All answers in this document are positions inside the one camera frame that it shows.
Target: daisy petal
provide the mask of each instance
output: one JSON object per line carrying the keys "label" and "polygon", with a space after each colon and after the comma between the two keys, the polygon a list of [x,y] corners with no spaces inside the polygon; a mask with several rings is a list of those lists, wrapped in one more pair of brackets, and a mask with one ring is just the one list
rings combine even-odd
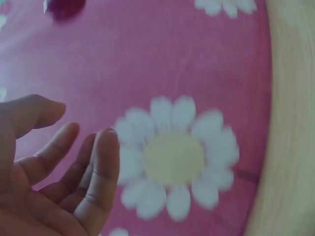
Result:
{"label": "daisy petal", "polygon": [[150,112],[159,132],[171,130],[172,103],[168,98],[158,97],[152,99]]}
{"label": "daisy petal", "polygon": [[229,169],[205,168],[202,173],[202,179],[209,181],[221,191],[227,191],[232,188],[234,174]]}
{"label": "daisy petal", "polygon": [[223,115],[219,110],[205,112],[197,117],[192,125],[191,134],[204,141],[211,136],[218,135],[223,126]]}
{"label": "daisy petal", "polygon": [[196,116],[195,102],[191,97],[181,96],[173,105],[172,125],[176,131],[187,131]]}
{"label": "daisy petal", "polygon": [[142,153],[130,147],[120,148],[120,171],[118,184],[129,182],[142,174]]}
{"label": "daisy petal", "polygon": [[197,203],[205,209],[211,210],[219,203],[218,189],[207,181],[195,180],[191,191]]}
{"label": "daisy petal", "polygon": [[223,2],[222,7],[231,19],[235,19],[237,17],[237,7],[235,4]]}
{"label": "daisy petal", "polygon": [[239,148],[231,127],[223,128],[215,140],[205,143],[206,156],[213,166],[231,166],[239,160]]}
{"label": "daisy petal", "polygon": [[165,207],[166,191],[153,182],[147,184],[144,194],[137,207],[137,216],[143,220],[150,220],[157,216]]}
{"label": "daisy petal", "polygon": [[167,197],[166,207],[174,221],[185,219],[190,210],[190,192],[187,187],[173,188]]}
{"label": "daisy petal", "polygon": [[195,0],[195,7],[199,10],[205,8],[206,0]]}
{"label": "daisy petal", "polygon": [[220,1],[209,1],[205,6],[205,11],[209,16],[216,16],[222,9],[222,3]]}
{"label": "daisy petal", "polygon": [[138,205],[147,184],[148,181],[146,179],[141,179],[126,187],[121,195],[122,204],[127,209],[135,208]]}
{"label": "daisy petal", "polygon": [[129,236],[129,233],[125,229],[116,228],[110,232],[109,236]]}
{"label": "daisy petal", "polygon": [[151,140],[155,136],[155,125],[150,114],[141,108],[131,108],[126,111],[126,120],[132,124],[143,139]]}
{"label": "daisy petal", "polygon": [[257,10],[257,5],[254,0],[237,0],[236,5],[247,14],[252,14],[254,10]]}
{"label": "daisy petal", "polygon": [[0,87],[0,102],[4,102],[6,97],[6,88]]}
{"label": "daisy petal", "polygon": [[114,126],[118,139],[126,145],[136,145],[144,142],[144,139],[133,129],[130,122],[124,118],[119,118]]}

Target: palm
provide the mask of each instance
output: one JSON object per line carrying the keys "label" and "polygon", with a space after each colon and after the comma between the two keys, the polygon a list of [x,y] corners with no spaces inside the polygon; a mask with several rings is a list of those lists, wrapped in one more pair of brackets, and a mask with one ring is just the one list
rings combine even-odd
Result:
{"label": "palm", "polygon": [[[62,114],[57,113],[55,120]],[[55,121],[40,125],[38,122],[43,121],[37,120],[33,126],[47,126]],[[119,171],[116,135],[105,130],[87,136],[76,161],[62,179],[37,192],[32,186],[46,178],[64,158],[79,126],[65,125],[36,155],[13,162],[14,155],[10,154],[15,150],[10,148],[15,149],[15,139],[10,137],[19,138],[30,128],[14,127],[14,119],[0,120],[0,125],[1,154],[9,156],[0,158],[0,228],[4,235],[97,236],[108,217],[116,188]]]}

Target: wooden surface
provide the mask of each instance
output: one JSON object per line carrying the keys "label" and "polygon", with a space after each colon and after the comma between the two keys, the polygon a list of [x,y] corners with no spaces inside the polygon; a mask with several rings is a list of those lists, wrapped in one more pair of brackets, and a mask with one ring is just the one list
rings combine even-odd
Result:
{"label": "wooden surface", "polygon": [[245,236],[315,235],[315,1],[268,0],[273,101]]}

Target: white daisy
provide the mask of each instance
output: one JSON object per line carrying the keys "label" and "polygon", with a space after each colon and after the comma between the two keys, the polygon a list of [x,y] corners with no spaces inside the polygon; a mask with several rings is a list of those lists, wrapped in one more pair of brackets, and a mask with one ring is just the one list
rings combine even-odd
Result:
{"label": "white daisy", "polygon": [[166,97],[151,101],[150,113],[131,108],[115,124],[121,142],[119,184],[127,209],[150,220],[166,206],[181,221],[190,210],[190,192],[205,209],[219,203],[219,190],[231,189],[230,167],[239,159],[235,135],[223,126],[219,110],[198,117],[194,100]]}
{"label": "white daisy", "polygon": [[2,26],[4,26],[6,19],[7,19],[6,16],[0,15],[0,30],[1,30]]}
{"label": "white daisy", "polygon": [[216,16],[223,9],[232,19],[237,17],[237,9],[247,14],[257,10],[255,0],[195,0],[195,7],[205,9],[209,16]]}

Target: pink fabric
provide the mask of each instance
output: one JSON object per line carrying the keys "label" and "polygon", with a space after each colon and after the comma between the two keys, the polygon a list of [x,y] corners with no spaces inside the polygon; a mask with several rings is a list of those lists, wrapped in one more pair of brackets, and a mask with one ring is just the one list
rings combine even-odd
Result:
{"label": "pink fabric", "polygon": [[83,138],[112,126],[125,110],[149,109],[153,97],[193,97],[200,112],[218,108],[240,146],[231,191],[212,211],[191,199],[176,223],[166,209],[151,221],[122,206],[118,188],[103,236],[116,227],[130,236],[240,236],[257,190],[268,132],[270,39],[264,0],[252,15],[210,17],[192,0],[88,0],[82,14],[55,23],[42,0],[12,0],[0,32],[0,86],[7,99],[39,93],[67,103],[57,125],[17,142],[16,157],[34,154],[67,121],[79,140],[39,189],[57,181]]}

